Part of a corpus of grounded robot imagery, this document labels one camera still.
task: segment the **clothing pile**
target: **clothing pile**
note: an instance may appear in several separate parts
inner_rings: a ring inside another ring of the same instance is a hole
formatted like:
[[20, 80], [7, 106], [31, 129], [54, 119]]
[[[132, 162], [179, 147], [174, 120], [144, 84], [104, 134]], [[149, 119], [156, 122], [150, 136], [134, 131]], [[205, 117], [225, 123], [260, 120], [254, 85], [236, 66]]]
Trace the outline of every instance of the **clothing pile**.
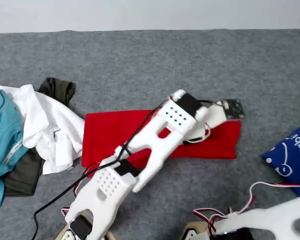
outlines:
[[84, 120], [67, 105], [74, 83], [47, 78], [38, 89], [0, 86], [0, 206], [32, 196], [41, 174], [72, 167], [82, 155]]

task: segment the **white wall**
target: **white wall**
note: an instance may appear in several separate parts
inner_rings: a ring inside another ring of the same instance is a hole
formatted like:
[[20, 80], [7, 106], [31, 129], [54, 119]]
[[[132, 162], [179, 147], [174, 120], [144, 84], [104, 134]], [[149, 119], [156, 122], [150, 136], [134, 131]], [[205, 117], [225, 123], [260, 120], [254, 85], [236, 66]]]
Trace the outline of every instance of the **white wall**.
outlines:
[[300, 29], [300, 0], [0, 0], [0, 33]]

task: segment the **hole pattern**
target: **hole pattern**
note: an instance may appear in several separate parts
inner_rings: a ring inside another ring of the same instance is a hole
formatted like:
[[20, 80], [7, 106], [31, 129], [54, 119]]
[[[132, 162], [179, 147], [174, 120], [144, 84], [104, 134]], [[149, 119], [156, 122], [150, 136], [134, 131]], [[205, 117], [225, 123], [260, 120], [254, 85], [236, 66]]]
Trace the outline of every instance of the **hole pattern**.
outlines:
[[178, 110], [174, 109], [172, 106], [170, 107], [170, 109], [171, 111], [166, 111], [165, 114], [173, 119], [174, 122], [178, 123], [179, 126], [181, 126], [184, 121], [187, 120], [187, 118], [183, 117], [183, 114], [178, 112]]
[[100, 185], [100, 189], [108, 196], [111, 197], [115, 194], [118, 185], [120, 185], [119, 181], [116, 181], [116, 177], [112, 176], [110, 171], [106, 171], [105, 168], [101, 175], [99, 176], [98, 180], [96, 181]]

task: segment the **blue fabric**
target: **blue fabric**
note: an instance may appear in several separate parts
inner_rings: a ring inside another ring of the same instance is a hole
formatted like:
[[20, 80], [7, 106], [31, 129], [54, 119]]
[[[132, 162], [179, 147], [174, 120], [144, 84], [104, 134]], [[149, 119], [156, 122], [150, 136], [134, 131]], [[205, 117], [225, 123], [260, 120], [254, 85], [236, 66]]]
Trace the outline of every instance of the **blue fabric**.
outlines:
[[[22, 145], [23, 124], [17, 106], [0, 90], [0, 176], [13, 170], [18, 160], [28, 150]], [[5, 185], [0, 179], [0, 206]]]
[[[286, 182], [300, 184], [300, 128], [262, 157]], [[293, 189], [300, 196], [300, 187]]]

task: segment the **dark green cloth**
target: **dark green cloth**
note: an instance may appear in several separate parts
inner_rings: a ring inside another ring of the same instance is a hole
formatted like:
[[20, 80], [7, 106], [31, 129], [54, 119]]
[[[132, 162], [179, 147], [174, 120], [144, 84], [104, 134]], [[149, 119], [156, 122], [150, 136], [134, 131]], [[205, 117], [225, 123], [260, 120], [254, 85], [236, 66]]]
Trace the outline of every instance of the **dark green cloth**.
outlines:
[[2, 177], [6, 197], [27, 197], [35, 193], [42, 174], [43, 160], [35, 148], [29, 149], [17, 162], [13, 171]]
[[38, 92], [68, 106], [71, 98], [76, 92], [76, 84], [55, 77], [47, 77], [39, 87]]
[[[43, 93], [68, 106], [76, 91], [76, 85], [54, 77], [47, 77], [38, 92]], [[28, 197], [35, 194], [37, 183], [42, 174], [44, 160], [35, 148], [29, 149], [17, 162], [13, 171], [3, 175], [4, 196]]]

